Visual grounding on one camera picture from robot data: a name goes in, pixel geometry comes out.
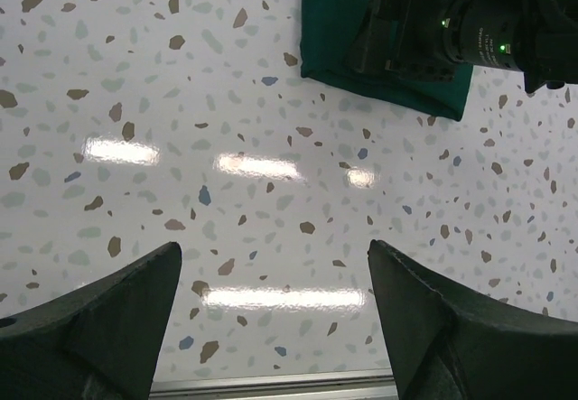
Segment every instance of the camera lens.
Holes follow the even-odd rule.
[[[522,9],[516,0],[457,0],[444,25],[447,57],[503,70],[524,70]]]

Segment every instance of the terrazzo floor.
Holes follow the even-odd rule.
[[[578,321],[576,88],[461,123],[299,78],[300,0],[0,0],[0,315],[169,240],[156,381],[388,368],[366,252]]]

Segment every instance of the speckled floor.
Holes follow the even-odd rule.
[[[157,381],[388,367],[366,251],[578,320],[576,88],[457,124],[299,78],[300,0],[0,0],[0,314],[168,240]]]

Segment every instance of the black camera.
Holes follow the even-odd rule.
[[[578,0],[370,0],[346,64],[432,82],[461,64],[515,70],[527,93],[578,84]]]

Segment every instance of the green cloth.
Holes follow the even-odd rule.
[[[301,54],[304,78],[377,98],[432,116],[461,120],[470,90],[472,66],[462,65],[452,83],[372,79],[343,64],[357,36],[369,0],[303,0]]]

